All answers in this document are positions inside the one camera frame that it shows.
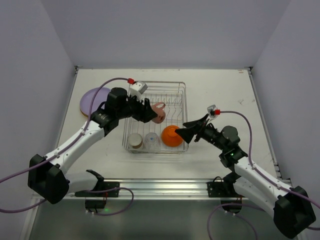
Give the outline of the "purple plate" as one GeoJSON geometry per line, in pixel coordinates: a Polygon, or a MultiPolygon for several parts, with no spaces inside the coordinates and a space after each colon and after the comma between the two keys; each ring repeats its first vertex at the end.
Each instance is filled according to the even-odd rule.
{"type": "MultiPolygon", "coordinates": [[[[91,105],[93,96],[98,89],[99,88],[96,87],[87,91],[80,100],[80,110],[86,113],[87,115],[89,114],[90,105],[91,105]]],[[[102,102],[105,102],[107,100],[107,97],[110,91],[111,89],[107,87],[103,87],[101,90],[99,90],[99,92],[97,93],[93,101],[92,110],[91,110],[92,113],[98,109],[99,105],[102,102]]]]}

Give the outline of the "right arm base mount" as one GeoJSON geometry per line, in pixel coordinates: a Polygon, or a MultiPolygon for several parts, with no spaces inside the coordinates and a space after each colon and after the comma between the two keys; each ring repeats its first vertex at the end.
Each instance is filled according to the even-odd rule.
{"type": "Polygon", "coordinates": [[[234,172],[217,176],[206,183],[209,198],[219,198],[221,204],[242,204],[243,196],[236,193],[233,184],[240,176],[234,172]]]}

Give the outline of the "pink mug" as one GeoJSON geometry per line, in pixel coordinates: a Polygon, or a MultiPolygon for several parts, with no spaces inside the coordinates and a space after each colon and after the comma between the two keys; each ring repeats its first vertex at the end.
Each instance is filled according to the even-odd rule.
{"type": "Polygon", "coordinates": [[[156,124],[161,124],[165,118],[166,113],[164,108],[166,107],[166,104],[164,102],[158,102],[151,106],[152,110],[157,114],[155,118],[152,119],[152,121],[156,124]]]}

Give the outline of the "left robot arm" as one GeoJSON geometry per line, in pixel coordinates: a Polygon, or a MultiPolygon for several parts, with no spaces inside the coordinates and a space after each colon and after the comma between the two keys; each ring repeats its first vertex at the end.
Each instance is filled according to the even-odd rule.
{"type": "Polygon", "coordinates": [[[51,204],[58,203],[69,193],[99,190],[104,178],[97,172],[86,170],[69,174],[68,171],[92,145],[115,129],[120,120],[132,117],[148,123],[157,116],[150,100],[142,98],[147,88],[142,82],[131,85],[129,90],[112,88],[78,132],[46,156],[36,154],[31,158],[28,187],[51,204]]]}

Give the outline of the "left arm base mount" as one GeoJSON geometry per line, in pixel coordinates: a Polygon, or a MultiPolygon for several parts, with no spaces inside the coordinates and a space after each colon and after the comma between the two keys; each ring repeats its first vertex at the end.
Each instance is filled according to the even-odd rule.
{"type": "Polygon", "coordinates": [[[77,191],[74,193],[74,195],[76,197],[103,198],[102,200],[85,200],[84,202],[84,206],[88,211],[90,210],[97,213],[99,210],[102,210],[105,208],[108,196],[112,198],[117,198],[119,196],[119,190],[113,190],[110,192],[100,192],[100,193],[91,193],[89,191],[104,191],[104,190],[119,188],[120,183],[118,181],[105,181],[102,175],[100,175],[99,173],[93,170],[88,169],[86,170],[86,172],[94,176],[95,179],[97,180],[97,183],[94,185],[93,189],[77,191]]]}

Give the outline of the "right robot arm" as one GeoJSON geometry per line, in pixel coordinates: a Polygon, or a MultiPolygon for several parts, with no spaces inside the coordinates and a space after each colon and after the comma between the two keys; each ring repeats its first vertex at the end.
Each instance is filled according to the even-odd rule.
{"type": "Polygon", "coordinates": [[[285,237],[293,239],[302,231],[312,229],[316,221],[313,206],[319,204],[311,200],[301,186],[292,187],[259,167],[251,153],[239,146],[240,137],[234,126],[217,130],[208,118],[218,114],[215,110],[199,120],[186,122],[175,132],[187,143],[205,140],[221,150],[220,161],[231,170],[223,180],[231,184],[237,194],[268,213],[285,237]]]}

